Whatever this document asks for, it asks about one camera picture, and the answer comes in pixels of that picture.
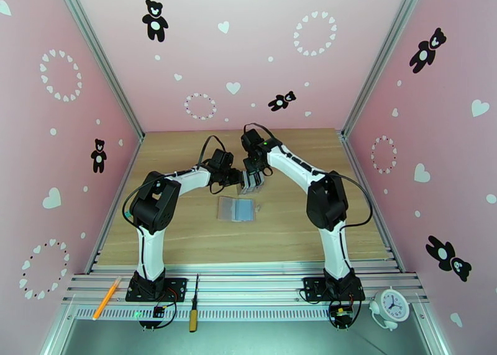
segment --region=clock face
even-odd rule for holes
[[[404,299],[395,292],[387,291],[381,298],[385,312],[394,320],[402,320],[408,314],[408,306]]]

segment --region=pink backdrop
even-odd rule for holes
[[[33,355],[84,271],[137,137],[63,0],[0,0],[0,29],[0,353]]]
[[[401,2],[153,1],[163,42],[147,36],[145,0],[81,0],[146,132],[342,128]]]
[[[418,43],[438,27],[447,41],[414,74]],[[420,0],[351,136],[402,260],[461,355],[496,352],[496,45],[497,0]],[[467,282],[438,267],[429,235],[472,265]]]

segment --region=white alarm clock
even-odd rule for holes
[[[369,309],[374,321],[390,331],[397,329],[398,323],[409,317],[409,303],[400,292],[392,288],[378,291],[370,302]],[[376,315],[382,317],[384,325],[376,319]]]

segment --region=orange pencil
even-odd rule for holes
[[[100,303],[100,306],[98,307],[97,311],[93,315],[93,321],[95,321],[97,318],[100,317],[100,314],[102,314],[102,311],[104,310],[105,306],[107,305],[107,303],[111,299],[111,297],[112,297],[114,291],[116,290],[117,286],[119,285],[120,281],[121,281],[121,277],[118,276],[117,279],[114,281],[114,284],[112,285],[112,287],[109,289],[109,292],[107,292],[107,295],[105,295],[104,300],[102,300],[102,302]]]

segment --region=wooden table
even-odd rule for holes
[[[293,153],[311,165],[324,170],[336,170],[354,178],[344,149],[335,130],[275,130]],[[140,148],[136,163],[127,181],[122,201],[143,183],[153,171],[170,173],[192,167],[198,161],[202,145],[210,134],[217,135],[226,149],[235,156],[234,167],[244,169],[247,157],[242,148],[242,131],[160,132],[148,133]],[[205,158],[216,147],[212,139]],[[363,221],[369,211],[360,190],[348,181],[344,186],[349,200],[347,223]],[[230,186],[220,194],[237,197],[236,187]],[[260,206],[256,220],[248,223],[222,222],[217,219],[218,195],[208,188],[196,189],[180,197],[175,215],[166,229],[164,262],[166,264],[233,263],[265,261],[320,261],[324,259],[317,228],[306,215],[306,194],[292,180],[275,170],[266,178],[263,189],[254,195]],[[383,259],[385,246],[376,225],[346,230],[351,259]],[[100,265],[136,264],[138,236],[136,230],[116,214],[98,260]]]

